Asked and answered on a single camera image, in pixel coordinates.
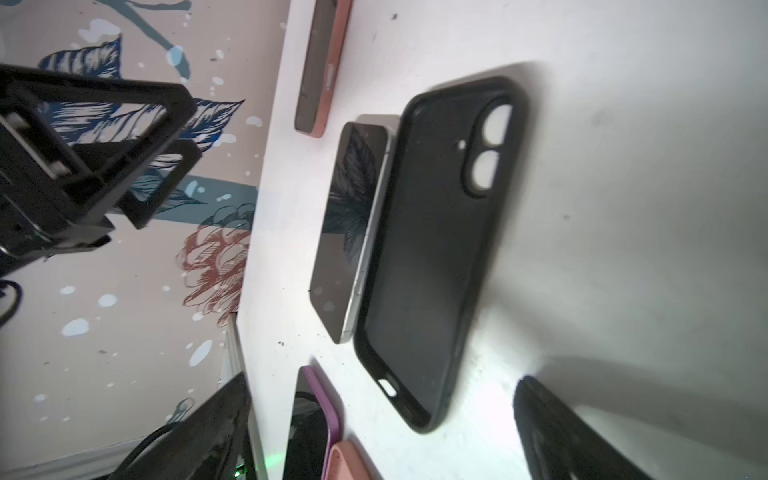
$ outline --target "wallpaper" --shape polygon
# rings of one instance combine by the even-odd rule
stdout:
[[[288,2],[0,0],[0,61],[184,84],[180,137],[203,157],[143,230],[115,211],[112,241],[14,273],[26,293],[0,330],[0,472],[146,435],[220,382],[237,311]],[[135,138],[157,105],[50,103],[69,144]],[[146,197],[178,157],[154,159]]]

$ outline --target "table surface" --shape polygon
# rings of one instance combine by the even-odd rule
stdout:
[[[765,475],[764,4],[356,0],[320,139],[293,129],[313,4],[290,6],[237,320],[269,478],[310,363],[380,478],[529,478],[527,373],[654,478]],[[448,417],[419,435],[310,305],[339,134],[498,69],[539,115]]]

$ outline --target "black cable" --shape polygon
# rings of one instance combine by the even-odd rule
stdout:
[[[22,304],[22,297],[24,296],[24,290],[22,290],[21,285],[13,280],[0,280],[0,298],[5,296],[5,288],[9,286],[16,291],[16,298],[13,300],[11,307],[0,316],[0,328],[5,325],[5,322],[13,318],[18,310],[18,306]]]
[[[114,478],[118,473],[122,472],[126,468],[128,468],[131,463],[134,462],[134,460],[141,455],[141,453],[149,446],[152,442],[159,439],[161,436],[165,435],[166,433],[170,432],[174,429],[174,427],[181,422],[173,422],[173,423],[167,423],[166,425],[161,426],[159,429],[155,430],[151,434],[144,437],[144,440],[142,440],[138,445],[136,445],[136,448],[131,450],[131,453],[128,454],[125,459],[120,462],[120,465],[112,472],[112,475],[109,475],[107,477],[107,480],[110,480],[111,478]]]

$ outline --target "purple phone case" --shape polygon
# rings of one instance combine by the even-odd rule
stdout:
[[[320,381],[317,379],[315,370],[311,366],[303,366],[299,371],[306,378],[307,383],[310,384],[312,393],[315,394],[317,402],[320,404],[320,408],[323,409],[323,414],[326,416],[326,423],[328,424],[328,442],[326,443],[326,457],[323,460],[323,478],[326,480],[328,473],[328,458],[330,457],[331,447],[333,447],[339,440],[341,440],[341,426],[339,425],[339,416],[336,414],[336,410],[333,409],[331,401],[328,400],[328,396],[323,391],[323,387],[320,386]]]

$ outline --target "silver smartphone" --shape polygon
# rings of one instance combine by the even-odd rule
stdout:
[[[392,138],[387,127],[349,122],[339,140],[310,283],[310,302],[336,343],[355,329]]]

